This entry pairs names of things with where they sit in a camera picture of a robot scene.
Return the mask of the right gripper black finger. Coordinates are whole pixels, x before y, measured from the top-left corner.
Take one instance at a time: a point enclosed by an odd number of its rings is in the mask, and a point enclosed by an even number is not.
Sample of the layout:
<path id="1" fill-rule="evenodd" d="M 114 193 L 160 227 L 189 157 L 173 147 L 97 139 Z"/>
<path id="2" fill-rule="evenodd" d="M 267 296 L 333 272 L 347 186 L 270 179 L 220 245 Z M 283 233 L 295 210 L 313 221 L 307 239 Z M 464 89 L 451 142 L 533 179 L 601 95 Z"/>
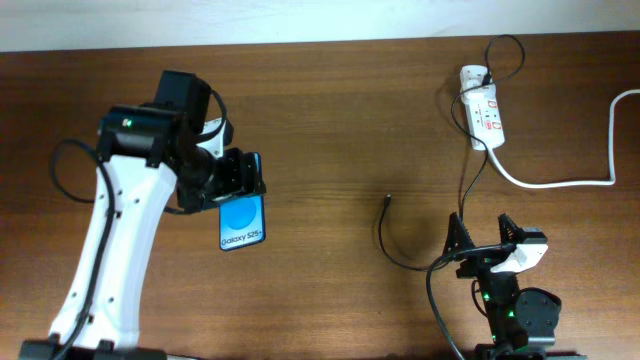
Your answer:
<path id="1" fill-rule="evenodd" d="M 498 217 L 498 224 L 502 244 L 520 244 L 523 241 L 523 230 L 509 215 L 501 214 Z"/>
<path id="2" fill-rule="evenodd" d="M 451 252 L 472 249 L 474 247 L 475 245 L 461 217 L 456 212 L 451 213 L 443 254 L 446 255 Z"/>

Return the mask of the blue Galaxy smartphone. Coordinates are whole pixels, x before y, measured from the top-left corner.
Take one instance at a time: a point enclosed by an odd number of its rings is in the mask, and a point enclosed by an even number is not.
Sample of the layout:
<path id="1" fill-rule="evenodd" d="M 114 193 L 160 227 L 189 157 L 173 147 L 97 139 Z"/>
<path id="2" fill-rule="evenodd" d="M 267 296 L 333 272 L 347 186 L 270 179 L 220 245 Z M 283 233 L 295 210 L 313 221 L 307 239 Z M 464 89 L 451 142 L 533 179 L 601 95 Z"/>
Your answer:
<path id="1" fill-rule="evenodd" d="M 266 216 L 261 156 L 249 154 L 249 168 L 257 176 L 255 188 L 224 200 L 219 207 L 219 245 L 224 252 L 246 248 L 266 239 Z"/>

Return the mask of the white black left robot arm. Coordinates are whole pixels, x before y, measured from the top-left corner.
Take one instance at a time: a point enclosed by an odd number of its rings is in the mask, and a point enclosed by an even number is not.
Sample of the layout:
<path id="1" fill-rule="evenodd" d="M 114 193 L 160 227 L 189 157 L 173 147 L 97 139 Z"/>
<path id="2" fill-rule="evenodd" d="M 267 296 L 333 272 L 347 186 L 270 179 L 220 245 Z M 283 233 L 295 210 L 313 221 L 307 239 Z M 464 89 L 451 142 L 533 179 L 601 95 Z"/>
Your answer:
<path id="1" fill-rule="evenodd" d="M 117 105 L 87 154 L 96 166 L 92 217 L 69 293 L 43 340 L 23 359 L 162 359 L 139 346 L 141 293 L 160 219 L 219 213 L 222 250 L 264 241 L 260 155 L 232 146 L 220 95 L 192 73 L 167 70 L 152 101 Z"/>

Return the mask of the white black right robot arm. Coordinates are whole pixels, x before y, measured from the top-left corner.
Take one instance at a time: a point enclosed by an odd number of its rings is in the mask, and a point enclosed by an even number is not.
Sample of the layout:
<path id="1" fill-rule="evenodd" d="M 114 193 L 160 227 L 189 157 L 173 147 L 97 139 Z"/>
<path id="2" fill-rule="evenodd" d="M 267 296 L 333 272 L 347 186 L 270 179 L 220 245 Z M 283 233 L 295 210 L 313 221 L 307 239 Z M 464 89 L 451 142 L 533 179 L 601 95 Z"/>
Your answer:
<path id="1" fill-rule="evenodd" d="M 457 262 L 456 277 L 471 279 L 482 299 L 492 342 L 479 344 L 477 359 L 582 359 L 576 352 L 551 352 L 562 309 L 561 299 L 541 288 L 519 286 L 517 275 L 535 267 L 548 250 L 538 228 L 519 227 L 498 217 L 500 242 L 477 247 L 457 213 L 449 216 L 443 255 Z"/>

